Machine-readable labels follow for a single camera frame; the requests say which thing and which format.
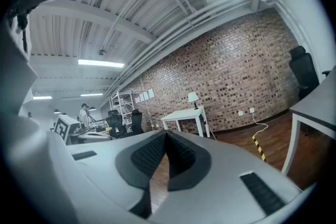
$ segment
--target chair armrest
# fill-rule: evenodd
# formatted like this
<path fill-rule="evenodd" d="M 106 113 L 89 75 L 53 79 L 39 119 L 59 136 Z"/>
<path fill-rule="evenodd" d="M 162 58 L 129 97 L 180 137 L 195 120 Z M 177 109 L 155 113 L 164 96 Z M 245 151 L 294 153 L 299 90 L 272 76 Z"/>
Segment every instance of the chair armrest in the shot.
<path fill-rule="evenodd" d="M 322 74 L 325 75 L 325 76 L 329 75 L 329 73 L 330 73 L 330 70 L 322 72 Z"/>
<path fill-rule="evenodd" d="M 299 89 L 306 90 L 306 89 L 308 89 L 308 86 L 305 86 L 305 85 L 299 85 Z"/>

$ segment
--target wooden floor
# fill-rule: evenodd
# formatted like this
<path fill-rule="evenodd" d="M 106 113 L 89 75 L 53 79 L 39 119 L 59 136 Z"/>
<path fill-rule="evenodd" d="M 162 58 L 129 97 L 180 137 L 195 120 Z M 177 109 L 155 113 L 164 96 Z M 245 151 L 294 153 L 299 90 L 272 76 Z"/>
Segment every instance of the wooden floor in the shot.
<path fill-rule="evenodd" d="M 292 115 L 287 113 L 267 122 L 269 128 L 256 136 L 265 153 L 268 164 L 281 170 L 285 163 L 290 141 Z M 260 158 L 252 136 L 264 127 L 257 126 L 243 131 L 219 134 L 217 140 L 244 148 Z M 331 138 L 314 129 L 308 136 L 300 132 L 298 148 L 289 170 L 288 177 L 302 190 L 317 181 L 320 168 L 325 160 Z M 169 162 L 165 155 L 151 179 L 152 211 L 155 212 L 167 196 Z"/>

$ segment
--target white table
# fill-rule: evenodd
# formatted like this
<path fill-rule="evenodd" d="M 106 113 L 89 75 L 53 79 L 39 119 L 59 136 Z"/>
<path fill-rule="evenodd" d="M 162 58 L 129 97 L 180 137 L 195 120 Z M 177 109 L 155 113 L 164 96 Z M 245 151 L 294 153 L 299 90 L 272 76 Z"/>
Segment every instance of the white table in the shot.
<path fill-rule="evenodd" d="M 282 173 L 287 175 L 299 141 L 301 122 L 336 140 L 336 67 L 308 96 L 289 109 L 292 134 Z"/>
<path fill-rule="evenodd" d="M 168 130 L 168 127 L 166 124 L 167 121 L 176 121 L 177 129 L 181 131 L 180 125 L 178 123 L 180 120 L 195 119 L 198 134 L 199 136 L 203 137 L 202 125 L 201 125 L 201 121 L 199 117 L 202 113 L 203 113 L 204 120 L 206 122 L 205 124 L 206 136 L 210 137 L 209 126 L 207 124 L 208 121 L 206 119 L 204 106 L 199 106 L 198 109 L 192 108 L 192 109 L 178 110 L 178 111 L 170 113 L 169 115 L 161 118 L 161 120 L 162 120 L 163 127 L 165 130 Z"/>

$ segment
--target yellow and black striped tape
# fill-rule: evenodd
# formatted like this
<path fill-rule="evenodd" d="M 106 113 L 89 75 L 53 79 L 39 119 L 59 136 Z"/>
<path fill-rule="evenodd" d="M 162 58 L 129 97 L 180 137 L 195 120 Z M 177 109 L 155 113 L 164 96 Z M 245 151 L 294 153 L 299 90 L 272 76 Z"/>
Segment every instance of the yellow and black striped tape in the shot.
<path fill-rule="evenodd" d="M 252 139 L 254 141 L 254 143 L 256 144 L 257 148 L 258 148 L 258 151 L 261 155 L 261 159 L 264 161 L 264 162 L 267 162 L 266 161 L 266 157 L 265 157 L 265 154 L 263 153 L 263 150 L 261 149 L 261 146 L 259 145 L 258 141 L 256 140 L 256 137 L 255 136 L 252 136 Z"/>

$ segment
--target lampshade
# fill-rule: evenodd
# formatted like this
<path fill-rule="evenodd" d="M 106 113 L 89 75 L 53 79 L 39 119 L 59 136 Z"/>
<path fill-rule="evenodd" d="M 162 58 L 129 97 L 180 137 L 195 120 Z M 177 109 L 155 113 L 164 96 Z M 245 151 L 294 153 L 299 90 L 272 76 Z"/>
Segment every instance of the lampshade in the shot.
<path fill-rule="evenodd" d="M 188 93 L 188 102 L 195 102 L 198 100 L 196 92 Z"/>

